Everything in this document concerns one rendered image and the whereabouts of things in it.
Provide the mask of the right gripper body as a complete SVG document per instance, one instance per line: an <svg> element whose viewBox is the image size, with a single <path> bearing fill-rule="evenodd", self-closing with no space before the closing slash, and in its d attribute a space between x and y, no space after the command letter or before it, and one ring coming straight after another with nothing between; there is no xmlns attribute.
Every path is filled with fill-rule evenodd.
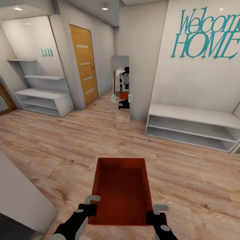
<svg viewBox="0 0 240 240"><path fill-rule="evenodd" d="M160 213L160 215L155 215L153 212L146 212L146 221L147 221L147 224L150 224L150 225L155 225L155 222L157 220L162 220L163 222L165 222L167 224L167 221L166 221L166 214L165 213Z"/></svg>

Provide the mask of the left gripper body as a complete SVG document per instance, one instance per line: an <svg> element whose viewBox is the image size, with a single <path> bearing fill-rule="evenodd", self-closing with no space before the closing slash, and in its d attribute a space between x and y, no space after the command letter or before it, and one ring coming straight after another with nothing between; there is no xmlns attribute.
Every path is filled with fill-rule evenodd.
<svg viewBox="0 0 240 240"><path fill-rule="evenodd" d="M78 209L79 208L87 208L89 210L89 216L95 216L97 213L97 204L79 204Z"/></svg>

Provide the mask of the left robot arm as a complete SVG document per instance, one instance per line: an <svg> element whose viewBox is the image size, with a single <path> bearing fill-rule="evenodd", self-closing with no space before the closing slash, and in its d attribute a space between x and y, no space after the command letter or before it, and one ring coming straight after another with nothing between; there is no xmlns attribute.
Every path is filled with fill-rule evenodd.
<svg viewBox="0 0 240 240"><path fill-rule="evenodd" d="M90 204L90 202L100 200L101 197L98 195L87 195L84 204L79 204L71 218L64 224L60 224L47 240L79 240L88 225L88 217L95 216L97 213L97 204Z"/></svg>

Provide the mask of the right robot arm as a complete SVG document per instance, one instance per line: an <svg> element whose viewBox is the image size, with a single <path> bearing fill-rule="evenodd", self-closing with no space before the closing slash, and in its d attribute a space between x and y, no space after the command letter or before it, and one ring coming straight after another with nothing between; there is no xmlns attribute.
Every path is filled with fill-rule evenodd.
<svg viewBox="0 0 240 240"><path fill-rule="evenodd" d="M155 240L178 240L172 234L171 228L167 225L166 214L160 213L160 210L168 211L168 205L154 204L153 212L146 212L147 224L153 225L156 231Z"/></svg>

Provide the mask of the storage box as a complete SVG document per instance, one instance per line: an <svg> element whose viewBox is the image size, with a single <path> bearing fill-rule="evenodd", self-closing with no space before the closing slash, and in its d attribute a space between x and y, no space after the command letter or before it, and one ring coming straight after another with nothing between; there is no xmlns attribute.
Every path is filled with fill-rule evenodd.
<svg viewBox="0 0 240 240"><path fill-rule="evenodd" d="M144 158L98 158L92 195L101 197L88 224L102 226L151 226L146 212L153 212Z"/></svg>

